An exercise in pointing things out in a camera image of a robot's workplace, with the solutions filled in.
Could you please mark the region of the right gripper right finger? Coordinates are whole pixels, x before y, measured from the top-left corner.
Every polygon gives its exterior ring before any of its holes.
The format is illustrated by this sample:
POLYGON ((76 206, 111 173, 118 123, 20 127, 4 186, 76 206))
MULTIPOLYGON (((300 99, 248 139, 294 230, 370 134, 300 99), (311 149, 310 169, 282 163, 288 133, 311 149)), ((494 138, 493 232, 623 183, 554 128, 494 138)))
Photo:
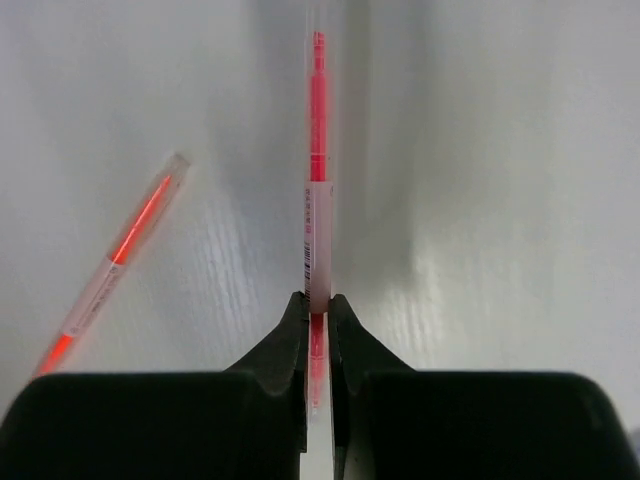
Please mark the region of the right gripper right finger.
POLYGON ((604 390, 549 371, 420 371, 329 305, 338 479, 635 479, 604 390))

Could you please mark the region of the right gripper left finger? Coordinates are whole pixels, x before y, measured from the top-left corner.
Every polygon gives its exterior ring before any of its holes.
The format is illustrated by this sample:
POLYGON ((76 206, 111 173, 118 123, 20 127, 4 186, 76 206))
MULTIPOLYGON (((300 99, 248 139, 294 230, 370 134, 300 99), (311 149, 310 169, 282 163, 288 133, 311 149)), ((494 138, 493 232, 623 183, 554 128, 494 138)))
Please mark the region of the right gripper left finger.
POLYGON ((222 371, 50 374, 1 425, 5 479, 296 479, 308 304, 222 371))

